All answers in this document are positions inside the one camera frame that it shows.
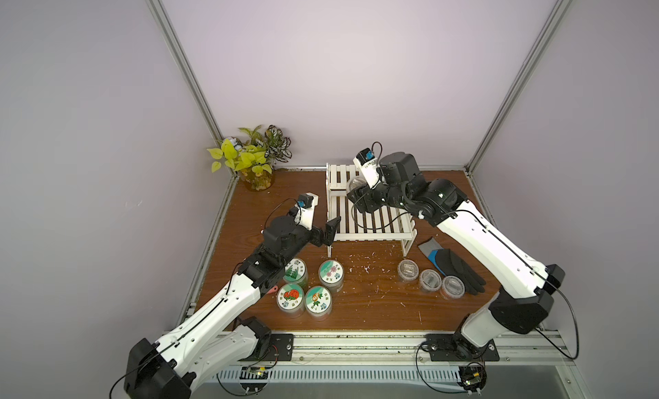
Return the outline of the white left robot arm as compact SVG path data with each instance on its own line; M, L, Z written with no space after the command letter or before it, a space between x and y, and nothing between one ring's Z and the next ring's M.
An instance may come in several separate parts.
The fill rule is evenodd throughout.
M340 218L325 227L277 217L264 240L237 266L228 284L185 322L155 342L142 339L130 350L120 378L130 398L188 398L224 367L264 354L270 329L257 318L226 328L281 281L286 265L308 244L331 246Z

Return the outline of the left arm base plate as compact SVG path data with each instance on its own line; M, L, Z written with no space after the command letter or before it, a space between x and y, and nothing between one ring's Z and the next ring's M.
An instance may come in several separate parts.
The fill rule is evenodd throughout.
M265 342L259 341L254 352L240 362L291 361L293 356L294 335L290 333L272 334Z

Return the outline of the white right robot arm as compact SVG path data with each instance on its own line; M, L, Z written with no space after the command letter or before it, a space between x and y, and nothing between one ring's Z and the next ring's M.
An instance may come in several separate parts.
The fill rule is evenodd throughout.
M365 148L354 164L365 179L348 190L357 211L372 214L387 206L425 220L455 239L498 280L499 292L454 333L451 343L459 355L477 355L507 331L527 335L547 318L565 279L562 268L525 254L449 180L426 180L413 155L396 152L379 159Z

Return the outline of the clear container red seeds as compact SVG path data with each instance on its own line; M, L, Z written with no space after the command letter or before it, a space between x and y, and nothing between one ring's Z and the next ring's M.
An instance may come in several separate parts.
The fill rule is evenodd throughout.
M351 191L352 189L358 188L358 187L367 187L367 190L370 189L370 186L369 186L369 184L367 183L366 179L365 179L363 176L361 176L361 175L360 175L360 176L352 177L352 178L348 181L347 192L348 192L348 191Z

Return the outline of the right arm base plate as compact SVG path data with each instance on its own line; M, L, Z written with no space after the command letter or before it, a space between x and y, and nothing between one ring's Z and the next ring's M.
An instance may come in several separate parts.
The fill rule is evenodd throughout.
M463 337L453 334L427 334L421 344L421 349L430 354L431 361L472 362L500 361L499 352L494 341L489 341L484 347L475 347Z

